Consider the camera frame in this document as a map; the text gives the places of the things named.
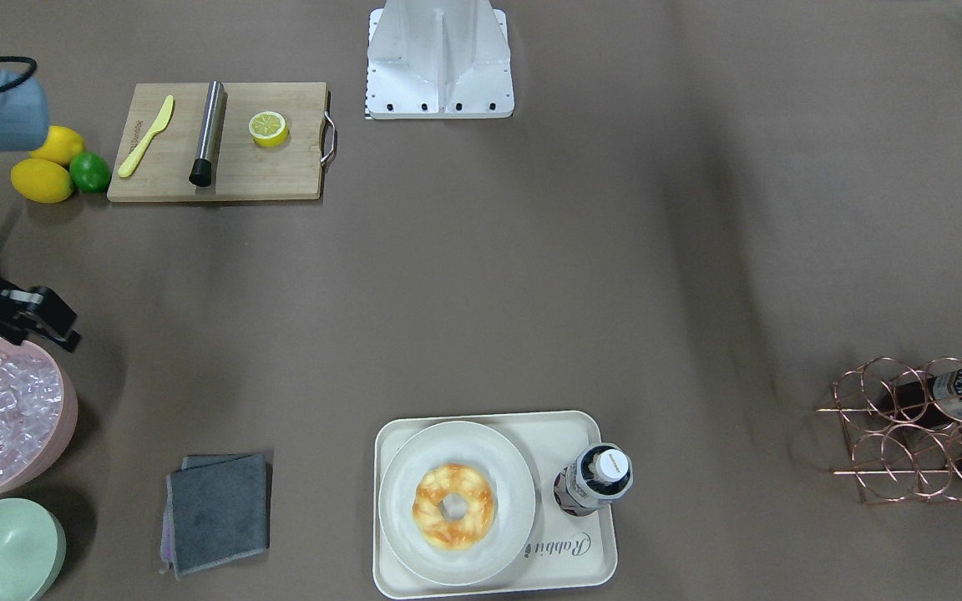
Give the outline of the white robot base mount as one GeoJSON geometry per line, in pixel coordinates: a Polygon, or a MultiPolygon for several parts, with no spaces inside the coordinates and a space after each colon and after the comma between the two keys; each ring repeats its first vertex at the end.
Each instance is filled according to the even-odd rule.
{"type": "Polygon", "coordinates": [[[489,1],[388,1],[367,19],[366,119],[505,119],[508,19],[489,1]]]}

